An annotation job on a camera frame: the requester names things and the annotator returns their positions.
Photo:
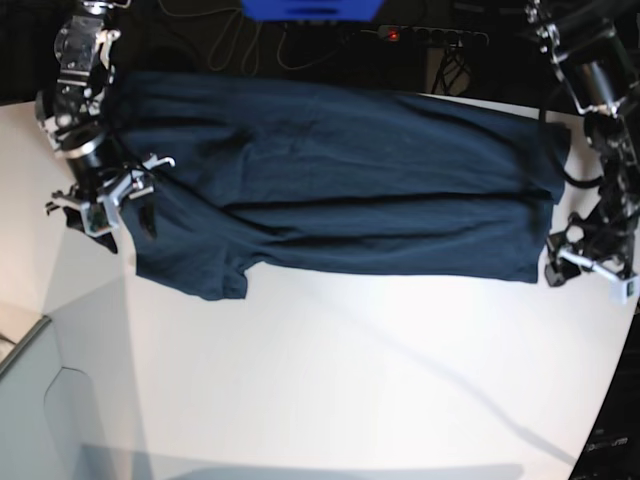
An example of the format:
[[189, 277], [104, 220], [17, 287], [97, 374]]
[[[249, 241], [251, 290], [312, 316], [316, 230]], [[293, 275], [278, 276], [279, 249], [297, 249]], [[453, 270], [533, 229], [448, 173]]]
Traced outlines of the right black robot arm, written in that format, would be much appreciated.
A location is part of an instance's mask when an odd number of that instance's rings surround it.
[[156, 234], [155, 171], [172, 167], [170, 156], [139, 157], [124, 145], [103, 103], [116, 79], [111, 50], [120, 39], [117, 10], [127, 1], [78, 1], [55, 38], [59, 75], [53, 86], [36, 96], [35, 113], [55, 157], [66, 163], [74, 181], [68, 190], [52, 193], [45, 205], [64, 213], [66, 226], [117, 253], [114, 238], [124, 204], [139, 202], [139, 216], [148, 235]]

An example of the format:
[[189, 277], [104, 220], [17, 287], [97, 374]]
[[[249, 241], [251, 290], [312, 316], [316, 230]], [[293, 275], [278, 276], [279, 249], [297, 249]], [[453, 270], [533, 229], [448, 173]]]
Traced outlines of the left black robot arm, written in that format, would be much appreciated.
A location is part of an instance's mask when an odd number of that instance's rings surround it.
[[[575, 188], [596, 190], [586, 217], [573, 212], [567, 226], [547, 237], [544, 275], [560, 287], [583, 273], [607, 279], [612, 297], [625, 304], [639, 294], [634, 270], [639, 228], [639, 73], [614, 21], [632, 1], [529, 1], [530, 33], [559, 81], [539, 110], [538, 131], [552, 166]], [[551, 103], [567, 93], [584, 119], [589, 146], [602, 173], [571, 176], [551, 144], [546, 120]]]

